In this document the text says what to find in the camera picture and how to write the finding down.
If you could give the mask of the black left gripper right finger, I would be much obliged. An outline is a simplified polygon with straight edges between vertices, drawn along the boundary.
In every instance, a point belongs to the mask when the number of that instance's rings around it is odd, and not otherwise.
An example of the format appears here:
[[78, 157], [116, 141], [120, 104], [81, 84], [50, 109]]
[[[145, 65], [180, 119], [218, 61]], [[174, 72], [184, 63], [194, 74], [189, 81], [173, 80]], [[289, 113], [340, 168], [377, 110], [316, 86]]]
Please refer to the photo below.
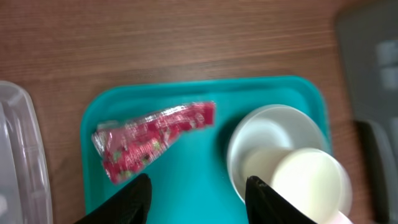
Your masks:
[[257, 176], [246, 179], [249, 224], [315, 224]]

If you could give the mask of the red snack wrapper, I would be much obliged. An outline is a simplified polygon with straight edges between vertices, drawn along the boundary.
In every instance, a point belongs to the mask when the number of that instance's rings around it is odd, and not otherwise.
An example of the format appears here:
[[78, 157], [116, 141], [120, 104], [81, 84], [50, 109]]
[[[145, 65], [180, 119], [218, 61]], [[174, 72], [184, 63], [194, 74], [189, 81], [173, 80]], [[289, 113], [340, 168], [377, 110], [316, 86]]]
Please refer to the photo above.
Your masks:
[[215, 123], [216, 104], [193, 102], [125, 122], [100, 124], [91, 140], [114, 184], [130, 179], [158, 159], [183, 133]]

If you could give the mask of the pink small bowl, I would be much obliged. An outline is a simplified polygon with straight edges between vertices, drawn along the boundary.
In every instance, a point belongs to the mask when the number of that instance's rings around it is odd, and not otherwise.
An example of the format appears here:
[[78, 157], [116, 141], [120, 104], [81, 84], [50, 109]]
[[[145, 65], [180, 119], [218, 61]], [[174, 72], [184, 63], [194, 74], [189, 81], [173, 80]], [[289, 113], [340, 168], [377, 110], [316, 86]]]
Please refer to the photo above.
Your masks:
[[353, 224], [353, 222], [343, 213], [336, 212], [325, 222], [325, 224]]

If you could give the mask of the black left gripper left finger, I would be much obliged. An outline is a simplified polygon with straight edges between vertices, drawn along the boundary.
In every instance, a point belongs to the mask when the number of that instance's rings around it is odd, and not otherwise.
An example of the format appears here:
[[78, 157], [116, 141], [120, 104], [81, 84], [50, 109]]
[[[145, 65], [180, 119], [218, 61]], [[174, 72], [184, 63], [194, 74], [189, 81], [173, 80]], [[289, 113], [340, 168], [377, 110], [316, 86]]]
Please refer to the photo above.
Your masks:
[[151, 201], [150, 178], [140, 174], [75, 224], [146, 224]]

